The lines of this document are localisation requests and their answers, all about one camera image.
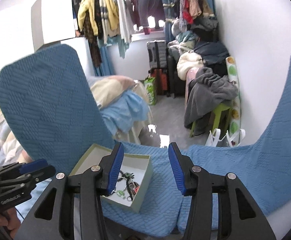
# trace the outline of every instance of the open box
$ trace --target open box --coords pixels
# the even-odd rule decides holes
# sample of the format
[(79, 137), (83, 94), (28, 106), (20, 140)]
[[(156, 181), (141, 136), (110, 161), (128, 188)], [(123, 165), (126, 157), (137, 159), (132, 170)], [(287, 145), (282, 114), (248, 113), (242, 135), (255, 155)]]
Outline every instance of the open box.
[[(102, 147), (98, 144), (93, 144), (80, 158), (80, 160), (70, 173), (70, 176), (81, 174), (93, 165), (99, 164), (102, 157), (111, 154), (111, 152), (111, 149)], [(114, 193), (109, 197), (101, 196), (101, 199), (108, 201), (109, 203), (119, 205), (125, 210), (138, 213), (151, 181), (152, 165), (150, 155), (125, 153), (120, 170), (123, 173), (133, 173), (134, 179), (132, 180), (140, 185), (133, 201), (128, 201), (127, 197), (129, 196), (129, 193), (127, 191), (124, 191), (124, 196), (119, 196), (118, 194)], [(117, 182), (116, 191), (123, 191), (125, 186), (126, 179)]]

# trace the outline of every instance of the yellow jacket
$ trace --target yellow jacket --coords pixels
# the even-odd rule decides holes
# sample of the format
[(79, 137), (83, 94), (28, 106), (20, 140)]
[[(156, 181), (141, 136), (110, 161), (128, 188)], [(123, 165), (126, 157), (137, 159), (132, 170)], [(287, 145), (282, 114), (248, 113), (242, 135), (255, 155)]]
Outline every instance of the yellow jacket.
[(116, 30), (119, 25), (119, 9), (118, 5), (113, 0), (105, 0), (108, 10), (108, 19), (110, 23), (111, 30)]
[(94, 20), (94, 0), (81, 0), (81, 4), (78, 11), (78, 26), (82, 31), (84, 27), (84, 18), (86, 15), (86, 11), (89, 11), (90, 22), (92, 26), (92, 30), (95, 36), (98, 35), (98, 27), (97, 23)]

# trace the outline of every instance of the green plastic stool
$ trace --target green plastic stool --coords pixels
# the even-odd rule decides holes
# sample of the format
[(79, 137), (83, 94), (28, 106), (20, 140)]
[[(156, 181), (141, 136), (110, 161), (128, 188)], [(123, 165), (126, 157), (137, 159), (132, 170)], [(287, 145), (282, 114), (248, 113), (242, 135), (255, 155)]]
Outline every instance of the green plastic stool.
[[(224, 103), (219, 104), (212, 111), (215, 114), (212, 131), (214, 131), (215, 128), (219, 128), (220, 119), (221, 119), (221, 113), (222, 113), (222, 111), (226, 111), (226, 110), (229, 110), (228, 117), (226, 119), (224, 131), (223, 131), (223, 133), (226, 133), (226, 130), (229, 127), (229, 122), (230, 122), (230, 117), (231, 117), (231, 107), (225, 105)], [(192, 123), (191, 132), (190, 132), (190, 138), (193, 136), (194, 128), (195, 128), (195, 121)]]

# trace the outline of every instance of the white bag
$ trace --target white bag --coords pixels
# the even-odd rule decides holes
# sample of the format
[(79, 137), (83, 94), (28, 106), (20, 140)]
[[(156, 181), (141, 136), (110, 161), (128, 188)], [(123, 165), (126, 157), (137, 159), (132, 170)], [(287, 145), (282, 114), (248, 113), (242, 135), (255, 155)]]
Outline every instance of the white bag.
[(229, 131), (226, 131), (225, 136), (221, 140), (219, 140), (219, 143), (217, 144), (217, 146), (218, 147), (237, 147), (241, 144), (245, 135), (246, 135), (246, 132), (244, 129), (238, 129), (231, 137), (229, 135)]
[(211, 146), (211, 147), (216, 147), (216, 145), (219, 142), (221, 130), (216, 128), (213, 130), (213, 133), (209, 133), (209, 137), (207, 138), (205, 146)]

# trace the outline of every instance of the gray floor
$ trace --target gray floor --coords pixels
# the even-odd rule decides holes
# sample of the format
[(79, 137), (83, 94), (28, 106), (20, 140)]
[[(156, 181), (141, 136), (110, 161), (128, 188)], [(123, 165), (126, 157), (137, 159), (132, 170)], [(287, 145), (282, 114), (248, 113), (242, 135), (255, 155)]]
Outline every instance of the gray floor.
[(158, 96), (157, 103), (150, 108), (157, 134), (168, 135), (169, 142), (176, 142), (179, 149), (187, 149), (192, 144), (204, 145), (207, 141), (208, 133), (189, 137), (190, 129), (183, 125), (184, 97)]

